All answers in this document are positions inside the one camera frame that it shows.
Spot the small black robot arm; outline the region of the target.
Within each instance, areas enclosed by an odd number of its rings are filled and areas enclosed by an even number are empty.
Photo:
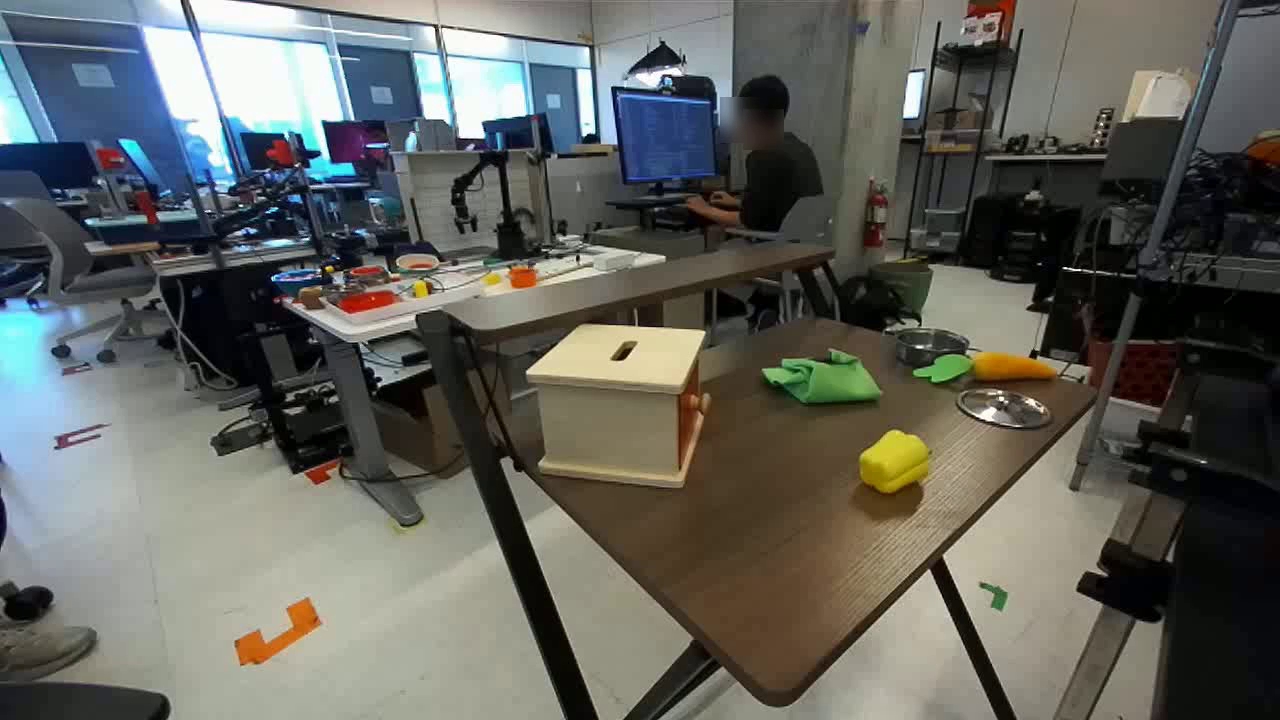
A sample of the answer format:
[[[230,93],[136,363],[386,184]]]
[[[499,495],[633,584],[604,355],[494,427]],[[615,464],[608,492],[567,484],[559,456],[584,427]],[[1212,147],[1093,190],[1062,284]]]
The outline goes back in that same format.
[[[496,176],[496,258],[499,259],[528,259],[528,238],[518,219],[518,203],[512,203],[512,182],[507,182],[507,151],[479,151],[477,166],[469,171],[460,171],[449,190],[449,203],[451,203],[451,227],[457,233],[479,233],[479,213],[469,203],[473,190],[485,176]]]

